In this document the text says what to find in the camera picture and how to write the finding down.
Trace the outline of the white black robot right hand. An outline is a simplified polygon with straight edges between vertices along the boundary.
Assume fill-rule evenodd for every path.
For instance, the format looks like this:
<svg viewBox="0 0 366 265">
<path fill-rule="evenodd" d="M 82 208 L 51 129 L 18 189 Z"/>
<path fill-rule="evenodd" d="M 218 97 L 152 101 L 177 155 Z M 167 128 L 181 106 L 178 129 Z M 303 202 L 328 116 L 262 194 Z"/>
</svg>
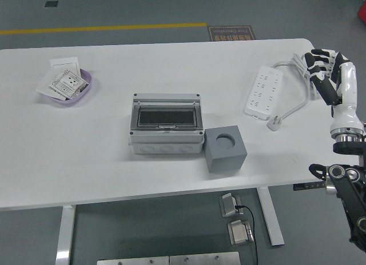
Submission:
<svg viewBox="0 0 366 265">
<path fill-rule="evenodd" d="M 304 54 L 310 81 L 327 105 L 332 107 L 331 137 L 351 134 L 361 138 L 364 125 L 356 114 L 357 78 L 355 65 L 342 53 L 313 49 Z"/>
</svg>

